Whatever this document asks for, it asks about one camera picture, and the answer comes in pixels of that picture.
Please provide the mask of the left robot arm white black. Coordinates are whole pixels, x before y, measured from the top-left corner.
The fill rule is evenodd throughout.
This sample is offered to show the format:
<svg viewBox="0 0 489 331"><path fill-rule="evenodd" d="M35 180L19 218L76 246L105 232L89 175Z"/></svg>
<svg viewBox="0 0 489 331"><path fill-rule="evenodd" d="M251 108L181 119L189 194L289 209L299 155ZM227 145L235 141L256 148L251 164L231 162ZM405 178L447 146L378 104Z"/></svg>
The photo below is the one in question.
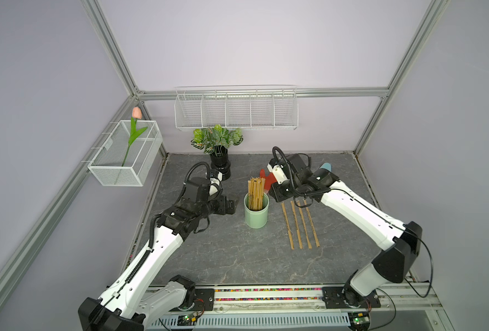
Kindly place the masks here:
<svg viewBox="0 0 489 331"><path fill-rule="evenodd" d="M148 242L123 274L98 298L88 297L78 309L83 330L144 330L170 310L196 305L195 283L177 275L151 297L145 293L165 262L202 219L233 215L237 201L224 195L210 201L182 199L152 219Z"/></svg>

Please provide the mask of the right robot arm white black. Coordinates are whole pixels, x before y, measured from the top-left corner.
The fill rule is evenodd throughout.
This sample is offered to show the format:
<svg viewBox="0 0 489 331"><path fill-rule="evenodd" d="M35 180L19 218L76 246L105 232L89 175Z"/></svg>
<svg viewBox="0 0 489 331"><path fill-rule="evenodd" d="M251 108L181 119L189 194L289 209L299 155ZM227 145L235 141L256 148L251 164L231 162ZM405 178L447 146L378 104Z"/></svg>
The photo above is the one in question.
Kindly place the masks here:
<svg viewBox="0 0 489 331"><path fill-rule="evenodd" d="M344 285L340 297L357 308L383 284L400 284L420 253L422 228L415 222L405 224L365 201L326 168L303 172L300 180L290 175L286 165L269 166L276 178L269 194L277 202L294 197L309 197L347 218L381 249L374 260L355 271Z"/></svg>

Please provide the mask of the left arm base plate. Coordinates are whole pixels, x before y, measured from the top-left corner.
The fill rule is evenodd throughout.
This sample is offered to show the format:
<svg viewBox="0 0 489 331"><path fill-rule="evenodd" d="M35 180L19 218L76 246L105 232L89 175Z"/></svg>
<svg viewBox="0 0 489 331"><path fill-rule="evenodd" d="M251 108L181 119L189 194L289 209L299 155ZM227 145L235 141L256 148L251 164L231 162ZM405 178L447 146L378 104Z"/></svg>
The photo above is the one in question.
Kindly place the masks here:
<svg viewBox="0 0 489 331"><path fill-rule="evenodd" d="M189 311L212 311L215 304L215 289L214 288L197 288L194 292L191 303L188 301L182 307L173 308L171 312L189 312Z"/></svg>

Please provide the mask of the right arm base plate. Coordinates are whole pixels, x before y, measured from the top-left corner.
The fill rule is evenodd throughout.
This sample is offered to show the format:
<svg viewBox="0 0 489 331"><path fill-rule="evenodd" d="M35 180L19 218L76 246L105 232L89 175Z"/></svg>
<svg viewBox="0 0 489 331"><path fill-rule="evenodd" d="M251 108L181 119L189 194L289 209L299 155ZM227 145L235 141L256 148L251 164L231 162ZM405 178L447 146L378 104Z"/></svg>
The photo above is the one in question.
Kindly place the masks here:
<svg viewBox="0 0 489 331"><path fill-rule="evenodd" d="M339 285L322 287L322 291L326 309L373 309L381 307L376 290L365 297L354 290Z"/></svg>

